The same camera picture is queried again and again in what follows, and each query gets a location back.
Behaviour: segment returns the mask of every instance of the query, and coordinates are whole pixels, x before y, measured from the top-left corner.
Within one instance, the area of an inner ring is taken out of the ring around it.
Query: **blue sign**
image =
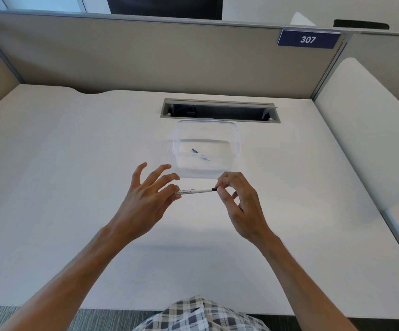
[[[299,48],[332,49],[339,40],[340,33],[326,31],[282,30],[279,46],[297,46]]]

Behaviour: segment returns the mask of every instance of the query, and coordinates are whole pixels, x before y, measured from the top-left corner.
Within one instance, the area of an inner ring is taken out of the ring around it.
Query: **plaid shirt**
[[[257,318],[195,296],[181,300],[133,331],[269,331]]]

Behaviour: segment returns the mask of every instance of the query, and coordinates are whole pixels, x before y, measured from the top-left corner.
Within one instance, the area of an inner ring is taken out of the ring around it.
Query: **desk surface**
[[[399,318],[399,246],[312,101],[31,85],[0,102],[0,305],[22,304],[81,250],[114,215],[137,164],[147,161],[148,174],[174,161],[177,119],[160,118],[165,98],[275,103],[280,124],[237,122],[235,169],[346,315]],[[175,202],[112,261],[82,306],[159,310],[196,294],[239,311],[292,314],[215,193]]]

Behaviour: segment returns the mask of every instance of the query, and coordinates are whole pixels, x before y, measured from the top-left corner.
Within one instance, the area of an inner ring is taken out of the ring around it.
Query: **hand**
[[[233,195],[225,190],[229,186],[236,190]],[[233,226],[242,237],[257,245],[272,234],[262,213],[258,194],[241,172],[224,172],[215,187],[218,187],[217,192]],[[236,197],[239,197],[239,205],[234,201]]]
[[[147,163],[142,163],[132,174],[128,194],[108,224],[120,248],[147,233],[163,217],[168,206],[181,198],[181,195],[175,194],[180,190],[175,184],[158,191],[169,182],[180,180],[175,173],[158,178],[171,165],[161,165],[140,184],[141,171],[146,166]]]

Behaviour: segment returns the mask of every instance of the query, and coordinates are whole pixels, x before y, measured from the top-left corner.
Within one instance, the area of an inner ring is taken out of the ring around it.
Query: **black monitor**
[[[108,0],[112,14],[222,20],[222,0]]]

